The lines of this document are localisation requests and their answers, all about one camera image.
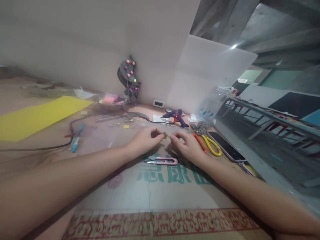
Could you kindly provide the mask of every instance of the power cord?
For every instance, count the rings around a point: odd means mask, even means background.
[[[90,117],[90,116],[94,116],[94,115],[89,115],[89,116],[85,116],[83,118],[79,118],[79,119],[76,119],[76,120],[73,120],[69,123],[69,126],[70,126],[70,130],[71,130],[71,137],[70,137],[70,141],[66,144],[62,144],[62,145],[59,145],[59,146],[54,146],[54,147],[45,147],[45,148],[25,148],[25,149],[0,149],[0,152],[16,152],[16,151],[41,151],[41,150],[49,150],[49,149],[55,149],[55,148],[61,148],[61,147],[65,147],[65,146],[68,146],[71,144],[72,140],[73,140],[73,133],[74,133],[74,129],[72,127],[72,124],[74,122],[77,122],[79,120],[82,120],[82,119],[85,119],[87,117]]]
[[[148,122],[151,122],[151,123],[165,123],[165,124],[170,124],[170,125],[174,124],[174,123],[166,123],[166,122],[153,122],[153,121],[149,120],[148,118],[139,115],[139,113],[137,113],[137,112],[129,112],[129,111],[125,110],[124,106],[122,106],[121,109],[123,111],[125,111],[126,113],[132,115],[133,117],[143,118],[143,119],[145,119],[145,120],[147,120]]]
[[[122,110],[125,111],[126,113],[129,113],[129,114],[132,115],[133,117],[143,118],[143,119],[145,119],[145,120],[147,120],[148,122],[151,122],[151,123],[165,123],[165,122],[153,122],[153,121],[149,120],[148,118],[139,115],[139,113],[126,111],[126,110],[124,109],[124,107],[122,107]],[[62,145],[54,146],[54,147],[45,147],[45,148],[0,149],[0,152],[42,151],[42,150],[50,150],[50,149],[55,149],[55,148],[66,147],[66,146],[70,145],[71,142],[72,142],[72,140],[73,140],[74,129],[73,129],[73,127],[72,127],[72,124],[73,124],[74,122],[77,122],[77,121],[79,121],[79,120],[82,120],[82,119],[85,119],[85,118],[87,118],[87,117],[94,116],[94,115],[95,115],[95,114],[93,114],[93,115],[88,115],[88,116],[85,116],[85,117],[83,117],[83,118],[79,118],[79,119],[73,120],[73,121],[71,121],[71,122],[69,123],[70,130],[71,130],[71,136],[70,136],[70,141],[69,141],[68,143],[66,143],[66,144],[62,144]]]

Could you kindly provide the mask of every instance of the hot glue gun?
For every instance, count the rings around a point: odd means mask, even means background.
[[[188,124],[186,124],[184,122],[184,120],[182,119],[181,117],[181,114],[182,114],[182,109],[179,109],[179,110],[175,110],[175,111],[172,111],[172,112],[168,112],[166,113],[165,115],[163,115],[161,118],[170,118],[170,117],[173,117],[173,122],[180,122],[181,123],[181,127],[189,127]]]

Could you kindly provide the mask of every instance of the yellow foam sheet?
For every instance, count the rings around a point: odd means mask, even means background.
[[[19,142],[91,103],[88,100],[63,96],[49,103],[0,116],[0,140]]]

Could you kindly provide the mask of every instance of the thread snips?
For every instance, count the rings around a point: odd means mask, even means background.
[[[173,165],[173,166],[178,164],[178,160],[175,158],[150,156],[148,157],[148,159],[150,159],[150,161],[145,161],[146,163],[158,164],[158,165]]]

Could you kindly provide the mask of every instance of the ceiling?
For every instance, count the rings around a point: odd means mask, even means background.
[[[190,34],[259,55],[255,66],[320,64],[320,0],[201,0]]]

